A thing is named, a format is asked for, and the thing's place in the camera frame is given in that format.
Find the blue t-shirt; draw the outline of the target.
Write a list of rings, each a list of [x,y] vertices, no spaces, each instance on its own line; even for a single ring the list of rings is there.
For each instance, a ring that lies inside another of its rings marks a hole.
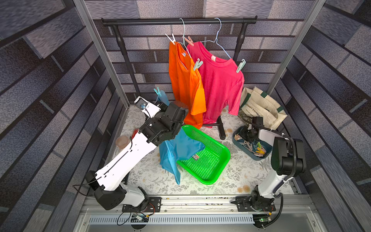
[[[160,165],[163,169],[173,174],[178,185],[181,182],[181,174],[177,167],[177,161],[188,160],[193,155],[205,149],[205,145],[190,138],[181,127],[173,140],[167,140],[159,145]]]

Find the dusty pink clothespin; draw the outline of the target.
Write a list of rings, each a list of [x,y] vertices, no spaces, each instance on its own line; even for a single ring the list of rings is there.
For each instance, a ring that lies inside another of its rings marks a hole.
[[[190,45],[190,46],[194,46],[194,42],[193,40],[191,39],[190,36],[188,36],[187,38],[184,37],[184,40]]]

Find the white wire hanger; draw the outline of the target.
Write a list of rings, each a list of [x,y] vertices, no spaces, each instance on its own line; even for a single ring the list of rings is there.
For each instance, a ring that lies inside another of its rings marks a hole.
[[[186,30],[185,22],[184,22],[184,20],[182,18],[179,18],[179,19],[183,23],[183,36],[182,36],[183,42],[182,42],[182,45],[183,45],[184,49],[186,50],[186,52],[188,53],[189,57],[192,58],[191,55],[190,55],[190,53],[189,53],[189,51],[188,51],[188,49],[187,49],[186,43],[185,43],[185,32],[186,32],[185,31]]]

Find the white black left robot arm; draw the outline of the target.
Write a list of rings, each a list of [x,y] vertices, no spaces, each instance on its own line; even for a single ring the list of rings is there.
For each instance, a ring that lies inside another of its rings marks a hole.
[[[96,201],[105,210],[111,210],[120,204],[137,211],[147,208],[148,194],[141,187],[124,184],[124,177],[162,142],[173,140],[188,113],[188,107],[179,101],[166,105],[161,101],[151,103],[138,97],[135,105],[147,115],[145,123],[114,159],[96,172],[89,171],[85,176],[94,191]]]

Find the sage green clothespin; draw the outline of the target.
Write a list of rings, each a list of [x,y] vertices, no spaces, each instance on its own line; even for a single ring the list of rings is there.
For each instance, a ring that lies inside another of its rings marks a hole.
[[[203,61],[201,61],[200,59],[197,59],[197,61],[195,62],[194,66],[193,66],[193,71],[196,71],[202,65],[203,65]]]

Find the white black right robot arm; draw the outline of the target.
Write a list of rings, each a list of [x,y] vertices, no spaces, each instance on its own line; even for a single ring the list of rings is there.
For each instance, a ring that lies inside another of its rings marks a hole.
[[[264,127],[262,117],[252,117],[251,128],[240,132],[240,136],[250,145],[265,142],[271,146],[267,151],[262,145],[256,145],[264,155],[271,155],[271,168],[268,176],[251,193],[250,202],[255,207],[271,205],[274,199],[281,198],[279,189],[292,178],[306,170],[303,141],[284,133]]]

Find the pink t-shirt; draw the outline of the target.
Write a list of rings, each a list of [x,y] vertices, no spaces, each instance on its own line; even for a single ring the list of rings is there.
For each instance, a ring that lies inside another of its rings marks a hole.
[[[197,69],[205,92],[203,124],[215,123],[225,107],[228,107],[229,114],[238,115],[244,76],[242,72],[236,72],[235,61],[214,56],[201,42],[189,44],[187,49],[194,60],[203,62]]]

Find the orange t-shirt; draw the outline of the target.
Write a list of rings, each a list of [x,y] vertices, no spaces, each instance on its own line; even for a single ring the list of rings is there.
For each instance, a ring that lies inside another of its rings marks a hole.
[[[200,129],[206,112],[202,77],[194,70],[195,62],[179,42],[169,42],[169,77],[176,101],[188,107],[184,123]]]

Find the white clothespin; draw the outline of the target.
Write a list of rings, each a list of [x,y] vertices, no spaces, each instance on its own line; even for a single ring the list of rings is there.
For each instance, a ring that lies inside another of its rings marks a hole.
[[[175,36],[174,34],[172,33],[172,36],[170,37],[168,34],[165,34],[166,37],[170,40],[170,42],[173,44],[173,45],[176,45],[176,39],[175,39]]]

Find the mint green clothespin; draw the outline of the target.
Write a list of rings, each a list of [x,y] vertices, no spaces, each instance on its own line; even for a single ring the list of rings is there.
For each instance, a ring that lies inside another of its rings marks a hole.
[[[236,73],[239,73],[242,71],[243,67],[246,65],[246,60],[242,59],[241,62],[238,64]]]

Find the light blue wire hanger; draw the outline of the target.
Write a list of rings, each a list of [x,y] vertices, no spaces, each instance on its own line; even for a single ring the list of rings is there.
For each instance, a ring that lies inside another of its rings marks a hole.
[[[216,33],[216,36],[215,36],[215,39],[212,41],[212,40],[204,40],[204,41],[201,41],[201,43],[206,43],[206,42],[210,42],[210,43],[214,43],[216,45],[218,45],[225,53],[226,55],[228,56],[229,59],[231,59],[231,56],[229,55],[229,53],[224,49],[224,47],[218,42],[218,36],[219,36],[219,32],[221,31],[222,29],[222,21],[220,18],[218,17],[215,17],[214,19],[218,20],[219,21],[219,24],[220,24],[220,27]]]

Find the teal blue clothespin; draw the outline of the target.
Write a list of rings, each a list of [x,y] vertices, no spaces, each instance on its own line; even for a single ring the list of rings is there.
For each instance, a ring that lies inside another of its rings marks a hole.
[[[162,96],[162,93],[161,93],[161,90],[159,89],[159,87],[154,88],[154,92],[157,94],[158,97]]]

